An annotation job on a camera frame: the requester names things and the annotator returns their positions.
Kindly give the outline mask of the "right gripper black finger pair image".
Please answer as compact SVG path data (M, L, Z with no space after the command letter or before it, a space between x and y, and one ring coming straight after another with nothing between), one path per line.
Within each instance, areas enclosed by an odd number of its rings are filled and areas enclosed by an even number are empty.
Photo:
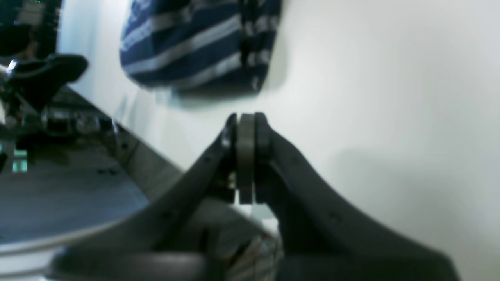
M45 59L13 59L5 71L4 102L18 111L21 105L41 112L59 89L77 81L89 66L82 55L51 54Z

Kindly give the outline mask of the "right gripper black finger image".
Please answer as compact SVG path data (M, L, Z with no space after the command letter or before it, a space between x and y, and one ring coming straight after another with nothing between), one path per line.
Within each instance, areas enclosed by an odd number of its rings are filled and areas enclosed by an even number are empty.
M47 272L50 281L225 281L220 258L203 230L195 250L177 242L205 199L223 204L236 197L234 169L237 115L231 114L214 142L157 201L106 231L61 249Z
M263 113L239 120L239 199L267 204L282 237L279 281L458 281L451 260L342 196Z

